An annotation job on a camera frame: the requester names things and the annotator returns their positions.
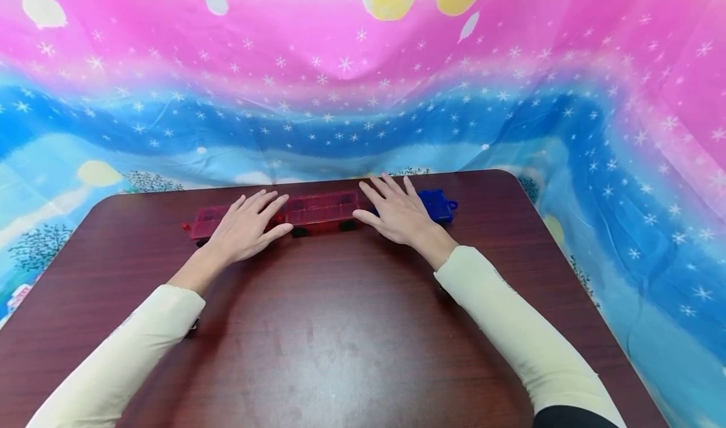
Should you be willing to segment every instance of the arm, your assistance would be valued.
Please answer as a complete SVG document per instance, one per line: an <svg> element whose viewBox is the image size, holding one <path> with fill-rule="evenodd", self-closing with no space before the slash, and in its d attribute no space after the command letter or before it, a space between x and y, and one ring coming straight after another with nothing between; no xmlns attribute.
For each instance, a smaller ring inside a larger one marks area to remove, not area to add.
<svg viewBox="0 0 726 428"><path fill-rule="evenodd" d="M476 248L459 246L430 220L408 178L404 179L406 192L385 174L383 181L371 181L381 194L365 183L361 189L379 217L365 211L356 211L355 217L392 241L410 245L431 264L439 284L471 315L519 376L538 421L540 414L551 413L543 413L546 408L569 406L625 428L605 386L582 356L502 280Z"/></svg>
<svg viewBox="0 0 726 428"><path fill-rule="evenodd" d="M205 301L201 295L231 262L262 251L292 226L264 233L287 196L267 205L265 191L229 208L210 241L159 286L62 382L28 423L28 428L114 427L154 366L189 332Z"/></svg>

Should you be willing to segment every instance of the yellow circle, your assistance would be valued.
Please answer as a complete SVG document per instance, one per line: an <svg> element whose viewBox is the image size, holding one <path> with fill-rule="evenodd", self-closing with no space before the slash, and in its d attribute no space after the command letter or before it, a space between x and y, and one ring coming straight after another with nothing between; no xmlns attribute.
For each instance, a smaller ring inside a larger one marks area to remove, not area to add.
<svg viewBox="0 0 726 428"><path fill-rule="evenodd" d="M105 187L121 181L121 174L105 161L89 160L78 168L78 179L88 185Z"/></svg>
<svg viewBox="0 0 726 428"><path fill-rule="evenodd" d="M555 239L555 242L557 242L557 245L562 248L565 245L565 232L562 231L562 226L560 222L558 222L558 219L554 218L552 215L546 215L543 219L544 226L549 230L552 237Z"/></svg>

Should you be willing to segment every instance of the white long sleeve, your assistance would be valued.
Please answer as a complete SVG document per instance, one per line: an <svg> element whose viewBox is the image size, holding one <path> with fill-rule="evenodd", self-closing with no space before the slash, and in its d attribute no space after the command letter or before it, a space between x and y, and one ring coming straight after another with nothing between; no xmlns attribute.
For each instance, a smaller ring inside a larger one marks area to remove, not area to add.
<svg viewBox="0 0 726 428"><path fill-rule="evenodd" d="M159 286L62 382L28 428L111 428L159 360L189 332L205 302Z"/></svg>
<svg viewBox="0 0 726 428"><path fill-rule="evenodd" d="M608 391L584 358L476 248L455 248L434 275L509 362L535 413L555 405L574 406L625 428Z"/></svg>

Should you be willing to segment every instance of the toy wheel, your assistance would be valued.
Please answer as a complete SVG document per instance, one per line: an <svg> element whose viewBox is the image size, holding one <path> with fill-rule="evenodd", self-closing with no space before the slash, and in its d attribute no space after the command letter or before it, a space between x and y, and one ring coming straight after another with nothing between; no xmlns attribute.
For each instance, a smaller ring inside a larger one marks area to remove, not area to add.
<svg viewBox="0 0 726 428"><path fill-rule="evenodd" d="M355 221L343 221L343 222L340 222L338 227L340 228L340 231L345 232L345 231L353 231L355 228L358 227L358 225L355 224Z"/></svg>
<svg viewBox="0 0 726 428"><path fill-rule="evenodd" d="M296 226L292 229L292 237L300 238L305 236L310 236L310 231L307 228Z"/></svg>

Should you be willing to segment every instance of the wrist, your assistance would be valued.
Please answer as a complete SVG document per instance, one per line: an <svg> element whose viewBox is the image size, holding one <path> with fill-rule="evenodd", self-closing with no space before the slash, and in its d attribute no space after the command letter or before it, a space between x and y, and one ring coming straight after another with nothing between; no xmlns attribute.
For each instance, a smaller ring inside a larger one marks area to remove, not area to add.
<svg viewBox="0 0 726 428"><path fill-rule="evenodd" d="M454 241L443 227L433 222L418 234L411 244L411 247L429 262L435 272L444 265L458 246L459 243Z"/></svg>

